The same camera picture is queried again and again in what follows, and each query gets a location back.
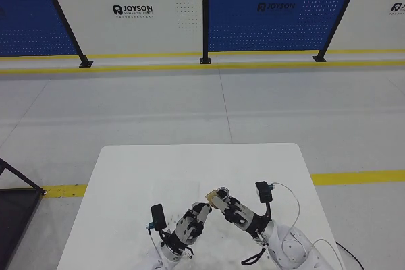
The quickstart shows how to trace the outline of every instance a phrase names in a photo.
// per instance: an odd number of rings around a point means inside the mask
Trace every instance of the white table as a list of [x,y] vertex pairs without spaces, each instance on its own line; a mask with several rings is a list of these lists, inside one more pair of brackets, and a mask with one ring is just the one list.
[[[178,220],[193,202],[205,202],[210,191],[226,186],[231,195],[259,214],[254,183],[281,182],[302,205],[296,227],[311,241],[327,239],[338,251],[315,187],[295,144],[215,144],[173,146],[106,146],[102,149],[63,255],[59,270],[132,269],[151,246],[145,224],[150,206],[163,203],[165,217]],[[273,191],[272,218],[292,224],[296,201],[279,186]],[[228,223],[220,211],[207,218],[192,246],[195,257],[180,269],[276,269],[263,257],[243,267],[240,261],[261,249],[250,236]],[[317,248],[335,269],[339,263],[326,243]]]

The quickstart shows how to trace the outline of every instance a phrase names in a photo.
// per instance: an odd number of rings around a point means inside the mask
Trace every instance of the white wall panel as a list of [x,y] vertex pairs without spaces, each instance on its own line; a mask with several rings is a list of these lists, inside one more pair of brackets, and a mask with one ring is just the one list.
[[[395,2],[351,0],[330,49],[405,49],[405,10],[391,12]],[[202,0],[61,0],[60,3],[85,54],[202,51]],[[153,14],[141,15],[153,17],[119,16],[113,12],[114,5],[149,5]]]

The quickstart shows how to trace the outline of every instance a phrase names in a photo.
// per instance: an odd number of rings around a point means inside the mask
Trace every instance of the black post base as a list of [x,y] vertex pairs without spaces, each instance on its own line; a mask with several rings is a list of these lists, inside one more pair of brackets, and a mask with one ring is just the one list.
[[327,62],[324,57],[319,57],[318,55],[312,56],[315,62]]
[[93,61],[83,61],[81,62],[80,68],[91,68]]
[[211,59],[210,59],[210,57],[208,57],[208,58],[200,58],[200,64],[201,65],[209,65],[209,64],[211,64]]

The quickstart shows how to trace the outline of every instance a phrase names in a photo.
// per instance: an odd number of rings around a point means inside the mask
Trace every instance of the black metal stand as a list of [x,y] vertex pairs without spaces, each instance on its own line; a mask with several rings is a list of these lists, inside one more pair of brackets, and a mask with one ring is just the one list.
[[7,169],[33,188],[0,190],[0,270],[7,268],[41,196],[40,186],[0,158],[0,176]]
[[76,53],[81,59],[81,64],[80,68],[90,68],[93,64],[93,61],[89,61],[87,59],[87,56],[82,53],[82,49],[80,45],[78,44],[78,41],[76,40],[76,37],[74,35],[74,32],[72,31],[72,28],[70,28],[68,19],[66,19],[66,16],[59,4],[58,0],[53,0],[53,5],[55,7],[55,10],[57,11],[57,14],[59,14],[60,20],[63,23],[63,26],[65,26],[66,32],[70,37],[70,40],[72,41],[72,44],[75,47]]
[[345,13],[346,8],[349,3],[350,3],[350,0],[344,1],[344,5],[342,6],[339,15],[336,18],[335,24],[333,25],[333,28],[330,31],[329,38],[325,42],[323,49],[318,52],[318,55],[312,56],[312,58],[315,60],[315,62],[326,62],[326,60],[324,59],[324,55],[327,52],[327,49],[329,48],[330,42],[333,39],[333,36],[335,35],[336,30],[338,29],[339,23],[342,19],[342,16],[344,16],[344,13]]
[[211,64],[209,58],[209,0],[202,0],[202,58],[200,64]]

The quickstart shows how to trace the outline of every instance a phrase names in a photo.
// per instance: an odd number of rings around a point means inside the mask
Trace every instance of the joyson logo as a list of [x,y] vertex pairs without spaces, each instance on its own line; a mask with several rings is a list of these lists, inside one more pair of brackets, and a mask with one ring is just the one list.
[[280,11],[283,9],[294,9],[296,7],[295,3],[259,3],[257,7],[258,12],[265,11]]
[[114,5],[117,18],[153,18],[152,5]]
[[405,15],[405,3],[394,3],[390,9],[390,15]]

